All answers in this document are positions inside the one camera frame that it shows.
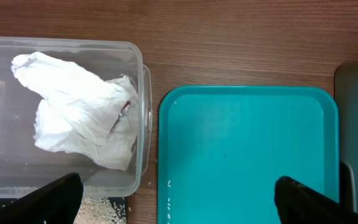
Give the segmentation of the white paper napkin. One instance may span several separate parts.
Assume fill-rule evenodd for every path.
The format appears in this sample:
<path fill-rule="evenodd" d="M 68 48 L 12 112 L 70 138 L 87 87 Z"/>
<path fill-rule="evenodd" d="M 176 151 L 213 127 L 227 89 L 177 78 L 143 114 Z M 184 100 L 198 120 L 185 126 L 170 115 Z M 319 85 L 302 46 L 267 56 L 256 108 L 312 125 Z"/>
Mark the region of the white paper napkin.
<path fill-rule="evenodd" d="M 139 95 L 127 75 L 104 81 L 75 62 L 42 52 L 14 57 L 11 70 L 42 98 L 35 146 L 82 154 L 107 169 L 129 167 L 139 132 Z"/>

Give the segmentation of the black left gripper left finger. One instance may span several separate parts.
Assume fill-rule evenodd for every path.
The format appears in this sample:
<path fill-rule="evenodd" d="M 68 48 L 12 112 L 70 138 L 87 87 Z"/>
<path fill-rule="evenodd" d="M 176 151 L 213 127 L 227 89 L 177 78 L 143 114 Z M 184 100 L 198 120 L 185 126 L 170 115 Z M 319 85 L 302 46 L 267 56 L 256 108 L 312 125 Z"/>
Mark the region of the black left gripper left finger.
<path fill-rule="evenodd" d="M 69 173 L 0 209 L 0 224 L 72 224 L 82 198 L 80 175 Z"/>

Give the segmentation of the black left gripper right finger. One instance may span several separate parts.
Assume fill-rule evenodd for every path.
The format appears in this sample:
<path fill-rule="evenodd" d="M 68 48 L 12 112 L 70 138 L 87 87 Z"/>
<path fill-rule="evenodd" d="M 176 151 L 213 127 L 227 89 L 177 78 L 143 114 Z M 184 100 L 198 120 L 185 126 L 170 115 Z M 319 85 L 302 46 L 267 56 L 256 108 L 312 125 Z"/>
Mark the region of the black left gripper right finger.
<path fill-rule="evenodd" d="M 281 224 L 358 224 L 358 213 L 288 176 L 276 181 L 274 202 Z"/>

